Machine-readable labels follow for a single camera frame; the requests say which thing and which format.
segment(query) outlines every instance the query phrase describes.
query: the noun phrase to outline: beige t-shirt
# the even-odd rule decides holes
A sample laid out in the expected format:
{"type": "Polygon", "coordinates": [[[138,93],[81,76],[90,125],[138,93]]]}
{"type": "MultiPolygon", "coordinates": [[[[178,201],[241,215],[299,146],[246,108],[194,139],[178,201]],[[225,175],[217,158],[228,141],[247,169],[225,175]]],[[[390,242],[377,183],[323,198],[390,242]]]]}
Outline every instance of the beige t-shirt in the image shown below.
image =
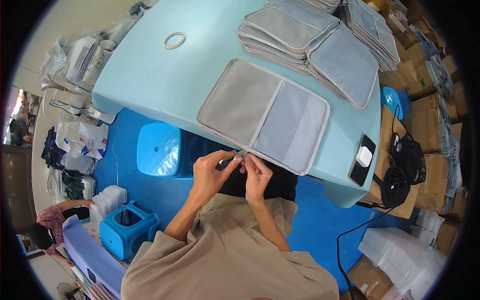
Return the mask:
{"type": "MultiPolygon", "coordinates": [[[[298,206],[265,201],[286,236],[298,206]]],[[[333,276],[308,252],[281,252],[262,234],[245,198],[215,195],[197,214],[187,242],[158,231],[127,269],[122,300],[338,300],[333,276]]]]}

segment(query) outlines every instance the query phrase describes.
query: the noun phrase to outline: woman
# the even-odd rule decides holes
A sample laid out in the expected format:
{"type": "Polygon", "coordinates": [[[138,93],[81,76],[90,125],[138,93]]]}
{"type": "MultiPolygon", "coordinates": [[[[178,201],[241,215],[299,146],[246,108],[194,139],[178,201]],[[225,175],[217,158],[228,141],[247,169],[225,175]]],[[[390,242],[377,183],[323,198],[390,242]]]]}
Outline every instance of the woman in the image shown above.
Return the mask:
{"type": "Polygon", "coordinates": [[[73,215],[77,215],[80,220],[88,218],[92,204],[94,204],[92,200],[67,200],[42,210],[36,218],[36,223],[28,232],[32,243],[42,249],[45,254],[57,257],[73,267],[73,262],[57,250],[57,247],[64,243],[62,224],[65,219],[73,215]]]}
{"type": "Polygon", "coordinates": [[[308,252],[290,252],[285,236],[297,211],[294,199],[277,193],[265,200],[274,194],[265,189],[275,186],[292,195],[281,188],[288,176],[275,174],[269,184],[272,170],[251,154],[215,169],[234,155],[220,150],[196,161],[185,205],[153,243],[142,244],[127,269],[123,300],[339,299],[335,279],[308,252]],[[247,172],[242,197],[222,194],[233,185],[224,183],[239,164],[240,174],[247,172]]]}

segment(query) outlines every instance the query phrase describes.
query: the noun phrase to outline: pink floral shirt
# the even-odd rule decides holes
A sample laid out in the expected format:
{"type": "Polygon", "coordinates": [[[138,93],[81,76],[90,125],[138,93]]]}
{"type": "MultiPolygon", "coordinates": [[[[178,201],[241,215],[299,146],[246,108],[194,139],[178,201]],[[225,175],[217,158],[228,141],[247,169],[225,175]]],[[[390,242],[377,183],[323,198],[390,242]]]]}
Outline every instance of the pink floral shirt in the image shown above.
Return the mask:
{"type": "Polygon", "coordinates": [[[55,249],[64,242],[62,224],[65,222],[65,218],[61,214],[61,208],[58,205],[52,205],[49,208],[42,210],[36,217],[36,222],[45,226],[46,228],[52,229],[53,236],[55,237],[55,241],[57,243],[51,245],[48,249],[43,250],[43,252],[48,255],[54,255],[55,249]]]}

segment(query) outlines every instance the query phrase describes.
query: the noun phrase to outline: small scissors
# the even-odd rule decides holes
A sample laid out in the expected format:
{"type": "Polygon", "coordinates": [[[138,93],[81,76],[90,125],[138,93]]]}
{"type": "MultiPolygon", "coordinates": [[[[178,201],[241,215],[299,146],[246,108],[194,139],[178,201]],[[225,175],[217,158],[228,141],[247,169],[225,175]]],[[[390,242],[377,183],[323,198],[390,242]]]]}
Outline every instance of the small scissors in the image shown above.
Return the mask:
{"type": "Polygon", "coordinates": [[[238,151],[235,156],[233,157],[226,157],[222,160],[220,160],[216,166],[216,169],[217,170],[221,170],[223,169],[224,167],[226,167],[232,160],[235,160],[237,158],[240,158],[240,157],[243,157],[245,154],[247,154],[248,151],[247,150],[242,150],[242,151],[238,151]]]}

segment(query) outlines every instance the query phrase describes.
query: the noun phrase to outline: person's hand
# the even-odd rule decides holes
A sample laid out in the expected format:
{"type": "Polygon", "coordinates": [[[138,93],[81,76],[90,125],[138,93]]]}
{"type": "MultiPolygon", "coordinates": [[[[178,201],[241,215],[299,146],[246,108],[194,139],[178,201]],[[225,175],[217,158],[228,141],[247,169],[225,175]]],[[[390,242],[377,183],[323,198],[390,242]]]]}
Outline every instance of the person's hand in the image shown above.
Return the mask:
{"type": "Polygon", "coordinates": [[[82,205],[90,209],[90,205],[95,204],[92,200],[83,200],[82,205]]]}
{"type": "Polygon", "coordinates": [[[188,200],[195,208],[202,208],[220,190],[230,174],[242,162],[237,158],[219,171],[215,169],[220,160],[233,157],[237,151],[230,152],[219,150],[207,156],[200,157],[193,164],[193,187],[188,200]]]}
{"type": "Polygon", "coordinates": [[[251,153],[244,155],[241,164],[240,173],[248,173],[245,198],[247,198],[247,202],[250,205],[261,204],[265,201],[264,191],[273,172],[264,164],[261,158],[251,153]]]}
{"type": "Polygon", "coordinates": [[[66,258],[65,262],[68,264],[69,267],[75,266],[75,264],[73,263],[73,261],[71,259],[66,258]]]}

